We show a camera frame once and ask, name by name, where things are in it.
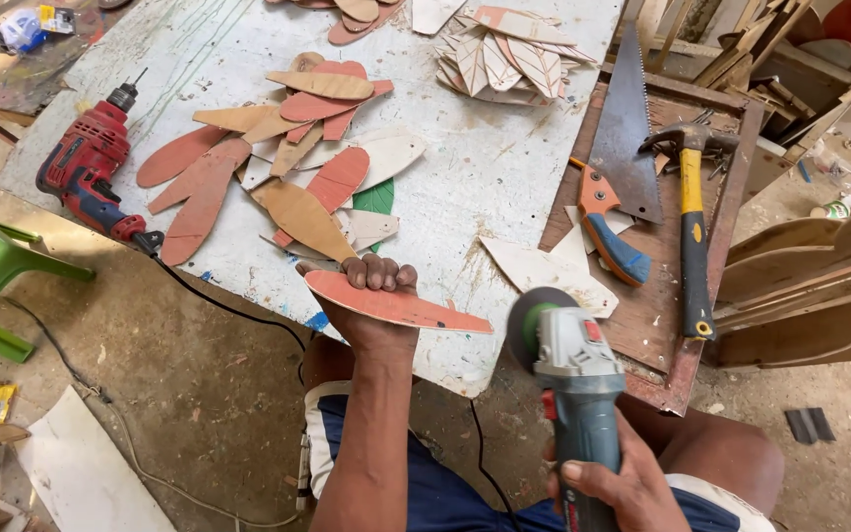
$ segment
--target fingernail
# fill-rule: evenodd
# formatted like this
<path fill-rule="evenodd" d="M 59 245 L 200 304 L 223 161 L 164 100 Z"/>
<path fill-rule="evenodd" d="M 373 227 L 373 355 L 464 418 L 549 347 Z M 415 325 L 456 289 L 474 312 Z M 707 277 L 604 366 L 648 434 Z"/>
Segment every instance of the fingernail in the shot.
<path fill-rule="evenodd" d="M 566 480 L 577 481 L 584 474 L 584 468 L 576 462 L 565 462 L 560 470 Z"/>

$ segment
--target power drill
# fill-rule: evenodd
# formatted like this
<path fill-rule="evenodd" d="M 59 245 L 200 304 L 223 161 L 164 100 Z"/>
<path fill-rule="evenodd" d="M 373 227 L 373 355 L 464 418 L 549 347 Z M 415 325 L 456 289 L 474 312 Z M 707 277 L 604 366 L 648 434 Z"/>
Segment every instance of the power drill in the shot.
<path fill-rule="evenodd" d="M 598 462 L 619 473 L 614 405 L 626 389 L 626 373 L 589 311 L 563 291 L 535 288 L 511 308 L 505 342 L 544 389 L 541 401 L 553 421 L 557 466 L 567 460 Z M 560 488 L 567 532 L 620 531 L 606 503 L 562 479 Z"/>
<path fill-rule="evenodd" d="M 127 160 L 127 112 L 136 103 L 136 83 L 123 83 L 106 100 L 88 109 L 67 129 L 38 169 L 35 185 L 56 196 L 84 224 L 123 242 L 133 242 L 152 256 L 163 243 L 161 231 L 147 232 L 140 215 L 120 212 L 120 197 L 111 191 L 111 177 Z"/>

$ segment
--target concrete floor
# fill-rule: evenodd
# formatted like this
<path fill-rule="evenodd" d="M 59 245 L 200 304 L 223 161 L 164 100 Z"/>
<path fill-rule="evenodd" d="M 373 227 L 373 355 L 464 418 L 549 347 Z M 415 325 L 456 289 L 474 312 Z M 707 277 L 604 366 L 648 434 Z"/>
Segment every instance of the concrete floor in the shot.
<path fill-rule="evenodd" d="M 841 138 L 830 140 L 837 142 L 842 148 Z M 851 151 L 844 152 L 851 158 Z M 7 153 L 0 142 L 0 167 Z M 824 176 L 814 174 L 810 186 L 787 175 L 744 207 L 736 238 L 806 216 L 811 206 L 836 195 Z M 205 303 L 150 260 L 3 192 L 0 221 L 40 232 L 55 256 L 98 270 L 90 284 L 26 273 L 5 294 L 36 312 L 77 371 L 115 400 L 142 466 L 249 520 L 288 517 L 295 490 L 283 479 L 297 475 L 303 423 L 300 352 L 290 336 Z M 242 297 L 193 280 L 235 308 L 269 317 Z M 41 417 L 71 381 L 58 353 L 26 316 L 0 304 L 0 324 L 41 345 L 23 365 L 0 357 L 0 378 L 19 384 L 10 420 L 24 426 Z M 308 331 L 291 325 L 306 340 Z M 502 360 L 490 388 L 476 400 L 485 466 L 517 507 L 543 496 L 547 464 L 540 453 L 551 429 L 538 393 L 530 376 Z M 125 453 L 110 413 L 93 398 L 87 403 Z M 691 404 L 764 428 L 786 453 L 785 488 L 774 512 L 778 530 L 851 530 L 851 363 L 743 374 L 703 367 Z M 783 411 L 805 406 L 825 409 L 837 442 L 808 447 L 793 441 Z M 503 508 L 478 471 L 478 432 L 466 399 L 421 382 L 413 388 L 410 424 L 438 444 L 446 465 Z M 6 501 L 50 522 L 10 452 L 0 486 Z M 179 530 L 233 529 L 230 519 L 154 484 L 148 488 Z M 308 522 L 301 518 L 285 529 L 303 530 Z"/>

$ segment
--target shorts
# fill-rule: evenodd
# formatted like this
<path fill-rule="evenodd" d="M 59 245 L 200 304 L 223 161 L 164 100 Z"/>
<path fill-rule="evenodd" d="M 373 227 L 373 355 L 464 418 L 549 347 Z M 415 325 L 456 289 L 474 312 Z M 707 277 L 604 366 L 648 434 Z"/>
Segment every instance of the shorts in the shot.
<path fill-rule="evenodd" d="M 343 431 L 350 395 L 349 381 L 325 382 L 304 397 L 310 438 L 311 490 L 321 498 L 330 476 Z M 506 512 L 499 512 L 478 491 L 408 433 L 408 532 L 514 532 Z M 699 478 L 666 475 L 688 524 L 694 532 L 774 532 L 774 526 L 737 495 Z M 545 499 L 514 512 L 525 532 L 563 532 L 563 517 Z"/>

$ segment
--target claw hammer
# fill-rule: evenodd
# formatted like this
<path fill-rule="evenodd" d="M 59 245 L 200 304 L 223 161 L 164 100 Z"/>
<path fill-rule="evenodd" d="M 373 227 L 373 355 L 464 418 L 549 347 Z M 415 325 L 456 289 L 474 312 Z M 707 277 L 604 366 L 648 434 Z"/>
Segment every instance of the claw hammer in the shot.
<path fill-rule="evenodd" d="M 738 136 L 692 122 L 678 122 L 646 137 L 644 151 L 658 142 L 675 144 L 682 167 L 682 336 L 714 340 L 715 321 L 708 297 L 708 241 L 702 207 L 702 151 L 738 148 Z"/>

